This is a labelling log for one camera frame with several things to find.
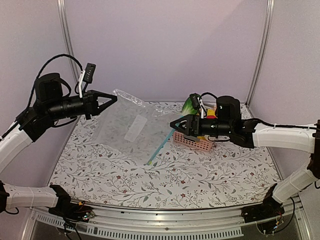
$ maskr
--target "wire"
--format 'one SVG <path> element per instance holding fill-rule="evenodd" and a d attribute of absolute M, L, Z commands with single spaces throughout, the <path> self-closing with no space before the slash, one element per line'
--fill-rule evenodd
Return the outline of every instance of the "wire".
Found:
<path fill-rule="evenodd" d="M 68 122 L 65 122 L 65 123 L 61 123 L 60 125 L 53 125 L 52 127 L 53 128 L 60 128 L 60 127 L 63 127 L 65 125 L 68 125 L 68 124 L 71 124 L 73 123 L 74 121 L 76 121 L 78 119 L 78 117 L 76 116 L 74 119 L 68 121 Z"/>
<path fill-rule="evenodd" d="M 84 87 L 83 87 L 83 89 L 82 89 L 83 92 L 87 89 L 88 85 L 89 85 L 89 83 L 86 82 L 85 85 L 84 85 Z M 75 87 L 74 87 L 74 92 L 75 92 L 76 94 L 79 94 L 78 86 L 79 86 L 79 82 L 77 82 L 76 85 L 75 85 Z"/>
<path fill-rule="evenodd" d="M 265 122 L 259 118 L 250 118 L 250 119 L 246 119 L 246 120 L 254 120 L 254 121 L 258 121 L 259 123 L 266 125 L 268 127 L 273 127 L 273 128 L 288 128 L 288 129 L 293 129 L 293 128 L 297 128 L 297 129 L 312 129 L 312 130 L 317 130 L 316 127 L 309 127 L 309 126 L 298 126 L 298 125 L 281 125 L 281 124 L 271 124 L 268 122 Z"/>
<path fill-rule="evenodd" d="M 77 82 L 76 82 L 76 85 L 74 86 L 74 92 L 75 92 L 76 94 L 79 94 L 78 86 L 79 86 L 79 82 L 77 81 Z"/>
<path fill-rule="evenodd" d="M 217 96 L 216 96 L 216 95 L 214 95 L 214 94 L 212 94 L 211 92 L 208 92 L 208 91 L 202 93 L 201 96 L 200 96 L 200 98 L 202 98 L 202 97 L 205 96 L 205 95 L 210 95 L 210 96 L 214 97 L 215 99 L 217 99 Z"/>
<path fill-rule="evenodd" d="M 294 219 L 294 216 L 295 216 L 295 210 L 296 210 L 296 204 L 295 204 L 295 200 L 290 197 L 291 201 L 292 201 L 292 204 L 293 204 L 293 211 L 292 211 L 292 215 L 291 215 L 291 218 L 290 220 L 288 221 L 288 223 L 283 227 L 281 228 L 279 231 L 275 231 L 274 233 L 280 233 L 281 231 L 285 230 L 289 225 L 290 223 L 292 222 L 292 219 Z"/>
<path fill-rule="evenodd" d="M 314 182 L 314 187 L 315 187 L 315 189 L 320 189 L 320 186 L 317 186 L 317 182 L 316 181 Z"/>
<path fill-rule="evenodd" d="M 19 214 L 19 209 L 16 207 L 16 212 L 10 212 L 10 211 L 7 211 L 7 210 L 4 210 L 7 214 L 10 214 L 10 215 L 17 215 Z"/>
<path fill-rule="evenodd" d="M 86 82 L 84 87 L 83 87 L 83 89 L 82 89 L 82 91 L 85 91 L 87 89 L 88 85 L 89 85 L 89 83 Z"/>
<path fill-rule="evenodd" d="M 271 234 L 264 234 L 264 233 L 262 232 L 263 229 L 259 229 L 259 228 L 258 228 L 258 223 L 256 223 L 256 228 L 259 230 L 259 232 L 260 232 L 261 234 L 263 234 L 263 235 L 265 235 L 265 236 L 268 236 L 268 235 L 273 235 L 273 234 L 276 234 L 276 233 L 280 233 L 280 232 L 282 232 L 283 230 L 285 230 L 285 229 L 290 225 L 290 223 L 291 223 L 292 220 L 294 219 L 295 210 L 296 210 L 296 204 L 295 204 L 294 199 L 293 199 L 292 197 L 290 197 L 290 199 L 291 199 L 292 204 L 293 204 L 293 210 L 292 210 L 291 218 L 290 218 L 290 220 L 288 221 L 288 223 L 287 223 L 282 229 L 280 229 L 279 231 L 272 231 Z M 279 213 L 279 212 L 278 212 L 278 214 L 280 214 L 280 218 L 279 218 L 279 220 L 278 220 L 278 222 L 280 222 L 281 218 L 283 218 L 283 215 L 282 215 L 281 213 Z"/>
<path fill-rule="evenodd" d="M 45 67 L 50 63 L 52 62 L 53 60 L 57 59 L 57 58 L 61 58 L 61 57 L 67 57 L 67 58 L 70 58 L 72 59 L 73 61 L 75 61 L 75 63 L 79 66 L 80 70 L 82 71 L 83 70 L 83 67 L 81 65 L 81 63 L 74 57 L 74 56 L 71 56 L 69 54 L 58 54 L 56 56 L 53 56 L 52 58 L 50 58 L 48 61 L 45 62 L 45 64 L 41 67 L 40 71 L 38 72 L 37 76 L 35 77 L 35 79 L 37 80 L 41 73 L 43 72 L 43 70 L 45 69 Z M 30 93 L 30 97 L 29 97 L 29 100 L 28 100 L 28 104 L 26 106 L 26 108 L 23 110 L 23 112 L 21 113 L 21 118 L 25 117 L 26 114 L 28 113 L 28 110 L 29 110 L 29 107 L 31 105 L 31 101 L 32 101 L 32 98 L 34 96 L 34 92 L 35 92 L 35 84 L 33 83 L 33 86 L 32 86 L 32 89 L 31 89 L 31 93 Z M 18 126 L 18 122 L 16 121 L 2 136 L 1 136 L 1 139 L 0 141 L 2 141 L 16 126 Z"/>
<path fill-rule="evenodd" d="M 67 233 L 67 228 L 66 228 L 66 224 L 67 224 L 69 227 L 71 227 L 71 228 L 73 228 L 73 229 L 75 230 L 75 233 L 76 233 L 76 235 L 78 236 L 79 240 L 82 240 L 82 238 L 81 238 L 81 236 L 80 236 L 80 234 L 79 234 L 76 226 L 73 225 L 66 217 L 64 217 L 63 220 L 64 220 L 64 222 L 65 222 L 65 223 L 64 223 L 64 233 L 65 233 L 65 236 L 66 236 L 68 239 L 72 240 L 72 239 L 68 236 L 69 233 Z"/>

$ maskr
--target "white wall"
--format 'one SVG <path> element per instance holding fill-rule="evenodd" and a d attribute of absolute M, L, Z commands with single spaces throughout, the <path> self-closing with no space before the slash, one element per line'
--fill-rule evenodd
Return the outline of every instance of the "white wall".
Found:
<path fill-rule="evenodd" d="M 308 124 L 320 119 L 320 2 L 275 1 L 270 38 L 252 101 L 256 117 L 281 124 Z M 309 155 L 273 149 L 289 176 Z M 313 185 L 300 194 L 314 239 L 320 239 L 320 191 Z"/>
<path fill-rule="evenodd" d="M 64 53 L 57 1 L 1 1 L 0 7 L 0 133 L 8 129 L 25 109 L 42 65 Z M 74 86 L 67 59 L 57 59 L 45 70 L 57 71 Z M 0 175 L 0 180 L 18 186 L 44 187 L 71 129 L 48 130 L 25 149 Z M 21 239 L 24 209 L 16 216 L 0 214 L 0 239 Z"/>
<path fill-rule="evenodd" d="M 97 64 L 92 87 L 143 100 L 211 91 L 246 100 L 267 1 L 66 1 L 74 54 Z"/>

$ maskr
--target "green object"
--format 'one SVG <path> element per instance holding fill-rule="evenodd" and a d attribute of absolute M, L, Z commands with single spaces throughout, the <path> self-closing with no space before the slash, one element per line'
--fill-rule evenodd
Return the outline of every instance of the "green object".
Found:
<path fill-rule="evenodd" d="M 194 109 L 194 107 L 192 106 L 192 102 L 190 97 L 187 98 L 187 100 L 184 102 L 184 105 L 182 107 L 182 111 L 181 111 L 181 115 L 185 116 L 188 114 L 192 114 L 192 115 L 196 115 L 198 112 L 196 109 Z"/>

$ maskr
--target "plastic bag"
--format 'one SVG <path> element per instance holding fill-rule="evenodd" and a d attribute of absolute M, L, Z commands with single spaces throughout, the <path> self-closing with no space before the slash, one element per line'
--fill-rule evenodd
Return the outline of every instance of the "plastic bag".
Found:
<path fill-rule="evenodd" d="M 120 151 L 138 165 L 152 161 L 172 133 L 170 122 L 180 115 L 156 109 L 118 89 L 113 93 L 118 101 L 102 112 L 93 142 Z"/>

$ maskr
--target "pink plastic basket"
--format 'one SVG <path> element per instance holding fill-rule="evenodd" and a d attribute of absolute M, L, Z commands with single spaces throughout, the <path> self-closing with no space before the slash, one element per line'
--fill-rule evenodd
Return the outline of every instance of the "pink plastic basket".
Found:
<path fill-rule="evenodd" d="M 205 152 L 209 152 L 213 145 L 212 142 L 203 139 L 200 139 L 199 142 L 191 141 L 189 139 L 184 138 L 184 134 L 178 131 L 175 131 L 173 133 L 173 141 Z"/>

